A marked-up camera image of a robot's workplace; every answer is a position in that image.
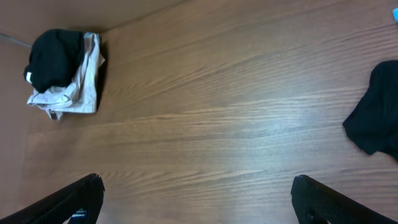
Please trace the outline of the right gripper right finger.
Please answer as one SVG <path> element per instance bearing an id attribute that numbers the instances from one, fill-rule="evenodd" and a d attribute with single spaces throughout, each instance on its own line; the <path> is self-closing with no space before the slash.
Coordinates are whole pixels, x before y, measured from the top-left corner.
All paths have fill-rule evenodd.
<path id="1" fill-rule="evenodd" d="M 294 178 L 290 194 L 300 224 L 397 224 L 307 175 Z"/>

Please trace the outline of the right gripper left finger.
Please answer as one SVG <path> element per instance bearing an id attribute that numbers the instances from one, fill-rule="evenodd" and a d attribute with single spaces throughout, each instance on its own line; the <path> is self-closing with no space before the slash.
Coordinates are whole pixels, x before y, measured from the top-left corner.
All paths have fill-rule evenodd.
<path id="1" fill-rule="evenodd" d="M 104 199 L 102 178 L 95 173 L 1 219 L 1 223 L 95 224 Z"/>

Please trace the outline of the black t-shirt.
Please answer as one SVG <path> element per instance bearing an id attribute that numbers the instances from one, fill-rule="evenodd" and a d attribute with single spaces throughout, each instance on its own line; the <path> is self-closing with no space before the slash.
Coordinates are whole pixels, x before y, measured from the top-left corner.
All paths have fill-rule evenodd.
<path id="1" fill-rule="evenodd" d="M 32 45 L 24 78 L 39 93 L 67 87 L 85 54 L 84 34 L 76 30 L 50 29 Z"/>

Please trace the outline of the black logo shirt pile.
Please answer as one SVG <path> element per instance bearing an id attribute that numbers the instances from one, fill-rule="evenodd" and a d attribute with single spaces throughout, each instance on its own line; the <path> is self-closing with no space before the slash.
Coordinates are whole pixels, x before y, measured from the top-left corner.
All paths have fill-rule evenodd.
<path id="1" fill-rule="evenodd" d="M 397 159 L 397 60 L 377 64 L 364 96 L 343 122 L 347 137 L 369 155 Z"/>

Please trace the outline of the folded beige trousers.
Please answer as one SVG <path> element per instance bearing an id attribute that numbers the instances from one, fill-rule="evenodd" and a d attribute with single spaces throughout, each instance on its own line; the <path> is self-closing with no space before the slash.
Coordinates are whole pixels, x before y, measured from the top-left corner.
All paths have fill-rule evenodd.
<path id="1" fill-rule="evenodd" d="M 51 87 L 44 93 L 34 90 L 27 100 L 29 106 L 45 111 L 50 119 L 58 121 L 67 113 L 93 114 L 97 110 L 99 68 L 105 62 L 100 52 L 99 34 L 84 34 L 84 57 L 67 87 Z"/>

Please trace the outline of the light blue garment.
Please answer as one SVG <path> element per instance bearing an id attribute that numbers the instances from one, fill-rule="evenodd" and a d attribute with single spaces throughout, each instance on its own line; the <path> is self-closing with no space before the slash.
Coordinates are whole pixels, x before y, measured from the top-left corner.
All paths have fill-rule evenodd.
<path id="1" fill-rule="evenodd" d="M 392 15 L 393 15 L 393 18 L 394 18 L 395 22 L 398 22 L 398 8 L 395 8 L 392 11 Z"/>

